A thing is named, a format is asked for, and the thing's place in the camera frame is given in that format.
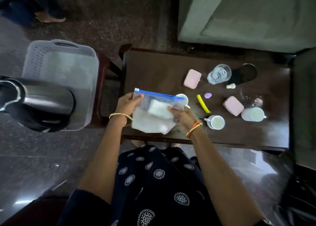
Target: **glass of water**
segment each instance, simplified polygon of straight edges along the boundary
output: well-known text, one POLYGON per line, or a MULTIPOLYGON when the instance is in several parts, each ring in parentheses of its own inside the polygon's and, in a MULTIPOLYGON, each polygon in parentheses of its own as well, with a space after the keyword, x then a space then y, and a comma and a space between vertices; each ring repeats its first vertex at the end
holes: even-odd
POLYGON ((232 71, 229 66, 225 64, 219 64, 208 74, 207 80, 209 83, 215 85, 224 81, 228 81, 231 76, 232 71))

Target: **small white bottle cap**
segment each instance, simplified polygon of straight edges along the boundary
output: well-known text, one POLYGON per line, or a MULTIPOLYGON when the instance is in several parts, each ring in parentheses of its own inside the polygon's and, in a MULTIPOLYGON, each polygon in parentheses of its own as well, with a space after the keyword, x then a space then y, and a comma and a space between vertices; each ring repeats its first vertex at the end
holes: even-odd
POLYGON ((236 85, 235 85, 235 83, 232 83, 232 84, 227 85, 226 88, 227 89, 235 89, 236 85))

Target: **floor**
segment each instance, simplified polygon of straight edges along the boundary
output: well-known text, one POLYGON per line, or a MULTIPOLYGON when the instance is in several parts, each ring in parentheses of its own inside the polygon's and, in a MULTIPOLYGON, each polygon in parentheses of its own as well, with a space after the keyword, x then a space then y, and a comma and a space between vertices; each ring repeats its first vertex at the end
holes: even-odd
MULTIPOLYGON (((62 0, 67 20, 62 24, 20 27, 0 19, 0 74, 19 77, 32 40, 64 39, 104 52, 120 66, 120 45, 187 54, 191 47, 177 41, 178 0, 62 0)), ((271 61, 255 50, 199 46, 193 53, 214 58, 271 61)), ((107 81, 103 113, 113 112, 116 82, 107 81)), ((69 195, 98 147, 103 130, 37 133, 0 114, 0 223, 31 200, 43 195, 69 195)), ((152 143, 165 147, 161 143, 152 143)), ((188 156, 191 145, 181 145, 188 156)), ((121 152, 133 149, 130 142, 121 152)), ((218 145, 220 154, 250 190, 267 217, 282 225, 274 211, 291 176, 292 161, 265 152, 218 145)))

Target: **pink case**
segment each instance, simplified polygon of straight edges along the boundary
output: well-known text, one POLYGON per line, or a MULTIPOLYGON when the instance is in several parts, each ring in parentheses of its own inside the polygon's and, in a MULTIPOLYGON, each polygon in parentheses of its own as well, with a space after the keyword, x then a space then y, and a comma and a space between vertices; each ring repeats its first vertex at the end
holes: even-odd
POLYGON ((244 110, 244 106, 234 96, 228 97, 223 106, 234 116, 238 116, 244 110))
POLYGON ((198 71, 190 69, 184 80, 183 85, 191 89, 195 89, 197 87, 198 82, 200 81, 201 76, 202 74, 198 71))

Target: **white cup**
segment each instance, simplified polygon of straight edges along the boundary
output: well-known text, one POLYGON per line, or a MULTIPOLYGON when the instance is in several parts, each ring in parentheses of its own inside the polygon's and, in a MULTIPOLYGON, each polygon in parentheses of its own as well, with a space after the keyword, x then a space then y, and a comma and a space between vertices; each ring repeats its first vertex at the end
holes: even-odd
POLYGON ((178 95, 176 95, 176 96, 178 96, 178 97, 182 97, 182 98, 184 98, 184 105, 187 107, 187 108, 190 108, 190 106, 188 106, 188 104, 189 104, 189 98, 185 95, 185 94, 178 94, 178 95))
POLYGON ((263 109, 259 107, 247 108, 241 112, 241 117, 246 121, 262 121, 266 116, 264 115, 263 109))
POLYGON ((225 126, 225 120, 221 116, 210 116, 208 118, 204 118, 207 123, 207 126, 213 130, 221 130, 225 126))

